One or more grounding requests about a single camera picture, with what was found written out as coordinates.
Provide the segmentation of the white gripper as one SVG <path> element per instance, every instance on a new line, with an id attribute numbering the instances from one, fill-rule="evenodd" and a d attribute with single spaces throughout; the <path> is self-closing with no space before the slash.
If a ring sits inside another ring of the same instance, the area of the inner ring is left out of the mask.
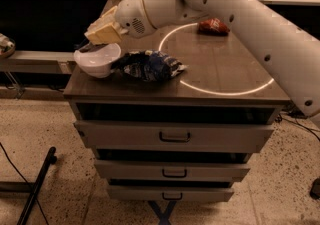
<path id="1" fill-rule="evenodd" d="M 94 45 L 120 43 L 122 36 L 127 33 L 141 38 L 156 31 L 147 16 L 143 0 L 121 0 L 118 7 L 113 6 L 101 15 L 94 26 L 97 29 L 85 33 L 86 38 Z"/>

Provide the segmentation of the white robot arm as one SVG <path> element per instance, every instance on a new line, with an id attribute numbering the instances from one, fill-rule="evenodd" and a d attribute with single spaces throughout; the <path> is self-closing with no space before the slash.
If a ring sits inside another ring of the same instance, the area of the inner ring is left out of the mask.
<path id="1" fill-rule="evenodd" d="M 258 0 L 122 0 L 92 23 L 94 45 L 141 38 L 167 25 L 222 20 L 295 105 L 320 125 L 320 41 Z"/>

